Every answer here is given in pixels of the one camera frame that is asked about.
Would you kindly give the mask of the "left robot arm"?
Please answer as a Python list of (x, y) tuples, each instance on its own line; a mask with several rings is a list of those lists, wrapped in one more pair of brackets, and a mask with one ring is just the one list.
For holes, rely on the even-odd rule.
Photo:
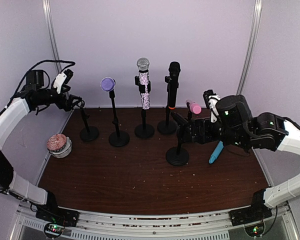
[(51, 222), (57, 222), (64, 216), (55, 195), (18, 175), (2, 149), (19, 122), (30, 112), (39, 113), (39, 107), (46, 109), (51, 104), (70, 112), (83, 100), (79, 96), (67, 95), (71, 89), (68, 82), (73, 74), (70, 69), (63, 70), (54, 81), (44, 86), (45, 71), (30, 70), (25, 75), (26, 84), (21, 91), (18, 91), (12, 97), (11, 103), (0, 112), (0, 194), (12, 194), (22, 201), (29, 201)]

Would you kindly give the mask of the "blue microphone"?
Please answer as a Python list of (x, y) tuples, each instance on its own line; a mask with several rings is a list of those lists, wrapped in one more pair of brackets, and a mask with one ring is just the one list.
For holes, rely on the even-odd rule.
[(210, 159), (209, 159), (209, 164), (213, 164), (219, 157), (219, 155), (221, 154), (221, 152), (224, 149), (224, 144), (222, 141), (219, 141), (217, 146), (215, 147), (214, 151), (212, 152)]

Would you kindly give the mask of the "black stand of pink microphone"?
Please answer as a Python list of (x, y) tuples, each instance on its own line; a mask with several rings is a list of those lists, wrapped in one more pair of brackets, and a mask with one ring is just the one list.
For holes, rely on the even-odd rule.
[[(183, 117), (188, 119), (188, 120), (192, 120), (192, 116), (193, 116), (193, 114), (190, 111), (188, 111), (187, 117), (184, 117), (184, 116)], [(192, 135), (192, 126), (189, 127), (189, 129), (187, 129), (187, 130), (180, 129), (179, 126), (178, 126), (178, 130), (177, 130), (177, 133), (176, 133), (177, 137), (179, 137), (179, 134), (182, 135), (183, 133), (190, 133)]]

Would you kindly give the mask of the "black stand of blue microphone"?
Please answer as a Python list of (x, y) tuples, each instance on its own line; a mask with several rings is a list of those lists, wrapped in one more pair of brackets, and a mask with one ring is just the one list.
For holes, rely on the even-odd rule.
[(99, 137), (99, 129), (95, 126), (90, 126), (88, 124), (88, 118), (89, 116), (85, 113), (85, 110), (83, 107), (79, 109), (80, 115), (84, 124), (84, 128), (80, 131), (79, 137), (84, 142), (90, 142), (93, 140), (96, 140)]

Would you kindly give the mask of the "black stand of purple microphone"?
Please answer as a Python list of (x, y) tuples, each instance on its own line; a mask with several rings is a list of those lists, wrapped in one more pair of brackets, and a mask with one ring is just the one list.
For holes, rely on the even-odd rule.
[(115, 131), (110, 134), (108, 141), (113, 147), (124, 147), (130, 141), (130, 135), (126, 131), (120, 130), (119, 119), (117, 116), (116, 105), (115, 105), (115, 91), (111, 90), (109, 92), (109, 97), (111, 99), (112, 104), (112, 112), (113, 112), (113, 121)]

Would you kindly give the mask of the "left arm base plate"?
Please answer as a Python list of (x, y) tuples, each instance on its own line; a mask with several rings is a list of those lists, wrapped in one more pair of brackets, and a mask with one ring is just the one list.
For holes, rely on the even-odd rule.
[(75, 210), (58, 208), (55, 213), (44, 209), (38, 209), (35, 217), (46, 222), (54, 223), (64, 227), (76, 227), (80, 213)]

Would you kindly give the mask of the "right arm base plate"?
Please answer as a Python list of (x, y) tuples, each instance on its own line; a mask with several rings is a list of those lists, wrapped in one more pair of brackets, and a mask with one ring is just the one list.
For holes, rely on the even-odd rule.
[(272, 216), (272, 210), (269, 208), (245, 207), (231, 210), (229, 217), (232, 226), (246, 225), (249, 223), (261, 221)]

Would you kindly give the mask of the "black microphone with white band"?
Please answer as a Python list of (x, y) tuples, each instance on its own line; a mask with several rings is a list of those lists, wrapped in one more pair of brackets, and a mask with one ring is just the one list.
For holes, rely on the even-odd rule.
[(185, 131), (189, 129), (191, 122), (187, 118), (184, 118), (181, 114), (177, 112), (172, 112), (170, 115), (173, 118), (173, 120), (177, 123), (180, 129), (183, 129)]

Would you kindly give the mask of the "pink microphone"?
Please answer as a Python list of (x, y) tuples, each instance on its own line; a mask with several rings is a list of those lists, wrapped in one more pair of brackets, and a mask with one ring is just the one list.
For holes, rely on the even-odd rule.
[(185, 104), (186, 104), (187, 108), (189, 109), (189, 111), (193, 114), (198, 115), (202, 112), (201, 106), (192, 100), (187, 99), (185, 101)]

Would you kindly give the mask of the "purple microphone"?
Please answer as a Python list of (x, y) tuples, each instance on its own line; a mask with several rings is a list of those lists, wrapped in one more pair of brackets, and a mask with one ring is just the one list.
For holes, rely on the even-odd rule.
[(111, 77), (105, 77), (100, 82), (100, 87), (105, 92), (112, 91), (116, 86), (116, 81)]

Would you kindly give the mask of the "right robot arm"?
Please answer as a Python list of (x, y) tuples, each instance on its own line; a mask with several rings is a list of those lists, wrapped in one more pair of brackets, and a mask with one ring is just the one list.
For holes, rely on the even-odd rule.
[(210, 117), (188, 120), (171, 113), (180, 126), (180, 142), (207, 144), (221, 141), (248, 152), (250, 149), (290, 152), (300, 155), (300, 125), (288, 117), (263, 112), (254, 117), (243, 95), (228, 95), (217, 99), (209, 91), (204, 100)]

